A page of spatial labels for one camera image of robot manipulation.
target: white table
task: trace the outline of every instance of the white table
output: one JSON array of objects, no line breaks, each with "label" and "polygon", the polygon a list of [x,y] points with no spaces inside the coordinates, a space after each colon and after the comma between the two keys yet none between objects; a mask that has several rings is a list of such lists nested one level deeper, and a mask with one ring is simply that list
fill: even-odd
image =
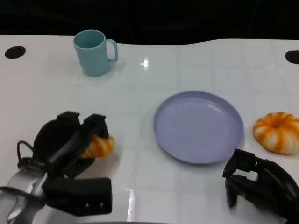
[{"label": "white table", "polygon": [[[4,52],[14,45],[24,46],[26,54],[8,60]],[[172,159],[158,148],[151,125],[154,111],[168,96],[185,90],[215,93],[239,110],[244,149],[277,162],[299,183],[298,158],[267,152],[251,133],[254,122],[268,112],[299,116],[299,66],[285,60],[285,52],[298,46],[299,41],[240,39],[185,46],[119,44],[115,67],[102,77],[87,77],[72,37],[0,36],[1,185],[17,171],[18,140],[33,143],[45,122],[67,110],[80,112],[81,119],[100,113],[107,116],[116,149],[82,176],[112,179],[113,212],[76,218],[44,208],[35,224],[282,223],[242,198],[230,212],[222,178],[226,163],[191,166]]]}]

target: light blue mug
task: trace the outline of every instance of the light blue mug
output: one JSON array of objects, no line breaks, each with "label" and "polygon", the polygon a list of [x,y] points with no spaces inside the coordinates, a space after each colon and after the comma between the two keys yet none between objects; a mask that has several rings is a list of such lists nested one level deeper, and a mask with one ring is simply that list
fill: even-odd
[{"label": "light blue mug", "polygon": [[[114,46],[114,59],[108,59],[106,42]],[[76,34],[73,43],[83,72],[89,76],[103,75],[109,70],[109,62],[117,61],[116,42],[106,40],[105,35],[98,30],[89,29]]]}]

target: cable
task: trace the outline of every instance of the cable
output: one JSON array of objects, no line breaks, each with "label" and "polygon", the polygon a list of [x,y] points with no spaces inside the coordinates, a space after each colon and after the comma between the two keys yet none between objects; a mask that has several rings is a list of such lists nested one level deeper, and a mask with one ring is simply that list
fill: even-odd
[{"label": "cable", "polygon": [[20,153],[20,145],[21,144],[26,145],[33,152],[33,147],[28,142],[23,141],[23,140],[18,141],[18,143],[17,143],[17,155],[18,155],[18,161],[19,161],[19,163],[22,160],[21,153]]},{"label": "cable", "polygon": [[[35,155],[34,158],[32,157],[22,157],[21,156],[21,152],[20,152],[20,146],[21,144],[26,145]],[[24,165],[32,165],[35,167],[38,167],[39,169],[41,169],[42,171],[46,172],[46,168],[45,168],[45,163],[43,161],[40,161],[40,156],[38,155],[37,151],[34,151],[34,148],[26,141],[18,141],[17,143],[17,155],[18,155],[18,168],[20,169],[22,166]]]},{"label": "cable", "polygon": [[46,203],[45,199],[36,197],[32,194],[29,194],[29,193],[27,193],[25,191],[22,191],[22,190],[19,190],[17,188],[8,187],[8,186],[1,186],[0,190],[3,190],[5,192],[8,192],[8,193],[11,193],[11,194],[14,194],[14,195],[22,196],[22,197],[24,197],[28,200],[37,201],[37,202],[41,202],[41,203]]}]

